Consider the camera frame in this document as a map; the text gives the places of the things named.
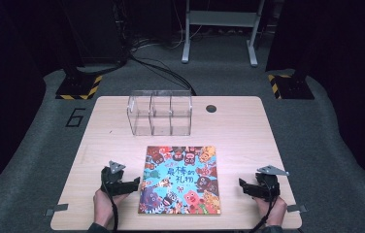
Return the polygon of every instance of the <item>black cable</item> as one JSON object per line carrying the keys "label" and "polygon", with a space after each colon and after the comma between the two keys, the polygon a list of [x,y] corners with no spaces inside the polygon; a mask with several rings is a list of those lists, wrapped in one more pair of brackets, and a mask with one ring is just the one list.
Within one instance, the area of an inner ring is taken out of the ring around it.
{"label": "black cable", "polygon": [[[175,72],[171,71],[171,69],[166,66],[164,63],[162,63],[161,61],[159,60],[154,60],[154,59],[149,59],[149,58],[139,58],[137,59],[135,56],[133,56],[132,54],[129,55],[130,59],[131,60],[134,60],[136,62],[138,62],[139,64],[145,66],[146,68],[148,68],[149,70],[151,70],[153,73],[157,74],[158,76],[174,83],[174,84],[177,84],[181,87],[184,87],[185,89],[187,90],[190,90],[191,94],[193,96],[196,96],[197,93],[195,92],[194,88],[192,87],[192,85],[186,80],[184,79],[182,76],[176,74]],[[160,66],[157,66],[157,65],[154,65],[154,64],[150,64],[150,63],[147,63],[147,62],[144,62],[140,59],[148,59],[148,60],[152,60],[152,61],[157,61],[157,62],[160,62],[161,64],[163,64],[166,68],[163,68],[163,67],[160,67]],[[153,69],[156,69],[158,71],[161,71],[163,73],[166,73],[168,75],[170,75],[171,77],[173,77],[174,79],[176,79],[176,82],[175,81],[172,81],[168,78],[166,78],[165,76],[161,75],[161,74],[158,74],[157,72],[155,72]]]}
{"label": "black cable", "polygon": [[270,215],[271,213],[271,210],[273,210],[274,208],[274,205],[276,205],[276,202],[277,202],[277,196],[275,197],[275,200],[273,202],[273,196],[271,194],[271,187],[265,182],[265,179],[264,179],[264,183],[265,185],[267,186],[268,188],[268,194],[270,195],[269,196],[269,199],[270,199],[270,204],[268,206],[268,211],[267,211],[267,214],[258,222],[258,224],[256,226],[254,226],[254,228],[251,229],[250,233],[254,233],[256,232],[263,224],[266,223],[267,219],[268,219],[268,216]]}
{"label": "black cable", "polygon": [[116,207],[116,203],[113,201],[113,197],[111,196],[110,192],[108,191],[107,187],[104,183],[102,183],[105,189],[105,193],[107,194],[108,198],[111,201],[111,204],[113,205],[113,213],[114,213],[114,227],[113,232],[116,232],[118,229],[118,208]]}
{"label": "black cable", "polygon": [[105,69],[105,70],[100,70],[100,71],[95,71],[95,72],[83,72],[83,71],[81,71],[81,72],[85,73],[85,74],[88,74],[88,75],[102,76],[102,75],[105,75],[107,73],[113,72],[113,71],[121,68],[124,65],[125,65],[125,61],[120,61],[115,67],[108,68],[108,69]]}

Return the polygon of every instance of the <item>transparent acrylic container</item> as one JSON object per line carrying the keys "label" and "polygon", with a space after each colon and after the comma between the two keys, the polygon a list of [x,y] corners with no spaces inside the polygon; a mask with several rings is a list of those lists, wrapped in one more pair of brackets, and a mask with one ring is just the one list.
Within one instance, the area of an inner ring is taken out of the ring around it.
{"label": "transparent acrylic container", "polygon": [[189,90],[134,90],[127,115],[134,135],[187,136],[191,133]]}

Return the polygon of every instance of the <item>picture book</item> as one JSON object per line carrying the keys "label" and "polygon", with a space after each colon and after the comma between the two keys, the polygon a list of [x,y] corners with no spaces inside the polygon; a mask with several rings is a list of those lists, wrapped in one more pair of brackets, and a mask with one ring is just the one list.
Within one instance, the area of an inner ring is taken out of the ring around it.
{"label": "picture book", "polygon": [[147,147],[139,214],[219,215],[215,147]]}

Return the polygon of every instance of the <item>human arm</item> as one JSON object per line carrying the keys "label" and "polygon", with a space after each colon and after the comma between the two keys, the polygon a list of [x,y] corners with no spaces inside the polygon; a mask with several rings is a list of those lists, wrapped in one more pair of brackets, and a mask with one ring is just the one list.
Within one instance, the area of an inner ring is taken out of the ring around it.
{"label": "human arm", "polygon": [[[257,203],[258,210],[261,216],[265,216],[268,213],[270,203],[264,201],[264,199],[254,197]],[[266,228],[262,231],[263,233],[281,233],[282,232],[282,222],[286,212],[287,205],[285,201],[279,196],[273,209],[271,210],[268,218],[266,220]]]}
{"label": "human arm", "polygon": [[[129,194],[122,194],[113,197],[116,206],[124,200]],[[113,218],[113,205],[108,195],[101,189],[95,191],[94,194],[94,221],[88,228],[88,233],[108,233],[107,226]]]}

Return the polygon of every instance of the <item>light wood surface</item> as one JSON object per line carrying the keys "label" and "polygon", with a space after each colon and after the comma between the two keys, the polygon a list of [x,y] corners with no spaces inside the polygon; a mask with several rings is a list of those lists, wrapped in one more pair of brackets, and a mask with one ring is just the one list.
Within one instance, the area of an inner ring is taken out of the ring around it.
{"label": "light wood surface", "polygon": [[[162,145],[216,147],[221,214],[139,215],[140,191],[136,191],[118,207],[118,230],[237,230],[251,229],[258,223],[261,217],[257,206],[243,193],[238,179],[256,183],[257,168],[273,165],[284,169],[258,97],[193,96],[190,136],[134,136],[126,114],[127,101],[126,96],[103,96],[97,100],[58,202],[68,203],[68,210],[54,214],[52,229],[87,229],[93,221],[92,197],[101,185],[104,166],[110,160],[124,164],[122,180],[131,182],[143,177],[147,146]],[[208,105],[215,105],[216,112],[208,113]],[[278,178],[281,197],[288,205],[294,205],[288,178]],[[282,227],[296,229],[301,224],[299,213],[287,213]]]}

